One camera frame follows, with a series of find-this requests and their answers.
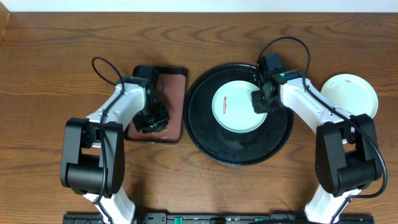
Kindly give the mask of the orange green sponge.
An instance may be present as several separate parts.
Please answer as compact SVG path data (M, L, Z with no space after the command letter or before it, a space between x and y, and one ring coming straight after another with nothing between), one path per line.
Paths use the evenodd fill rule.
M154 134L155 134L155 135L161 135L161 134L165 134L165 133L167 133L167 132L169 132L169 129L165 128L165 129L163 129L163 130L161 130L161 131L159 131L159 132L155 132Z

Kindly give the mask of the light green plate front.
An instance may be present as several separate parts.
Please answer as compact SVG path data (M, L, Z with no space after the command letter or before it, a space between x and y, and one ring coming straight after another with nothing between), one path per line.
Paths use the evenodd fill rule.
M213 96L212 112L217 122L228 131L247 133L257 129L267 113L257 114L251 93L259 88L247 81L235 80L219 87Z

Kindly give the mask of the light green plate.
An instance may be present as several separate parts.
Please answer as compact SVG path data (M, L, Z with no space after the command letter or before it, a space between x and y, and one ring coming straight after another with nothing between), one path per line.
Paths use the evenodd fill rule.
M322 86L321 94L353 115L367 114L373 118L378 110L375 89L365 79L353 74L331 77Z
M228 131L247 133L257 129L267 113L257 114L251 93L259 88L247 81L235 80L219 87L213 96L212 112L217 122Z

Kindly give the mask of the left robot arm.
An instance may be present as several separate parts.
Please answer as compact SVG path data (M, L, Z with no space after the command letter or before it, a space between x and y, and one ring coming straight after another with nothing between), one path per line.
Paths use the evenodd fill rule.
M144 134L166 129L169 115L156 91L168 68L139 65L120 77L111 97L85 118L65 125L60 181L91 200L104 223L132 223L135 204L122 183L125 171L124 132L133 124Z

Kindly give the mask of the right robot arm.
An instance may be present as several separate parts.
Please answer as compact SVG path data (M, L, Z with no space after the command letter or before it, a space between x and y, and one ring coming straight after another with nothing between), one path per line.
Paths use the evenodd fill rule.
M312 129L319 186L304 208L309 223L339 223L361 191L386 178L376 128L367 114L353 115L326 99L300 70L286 70L278 54L257 60L260 89L252 93L256 113L290 109Z

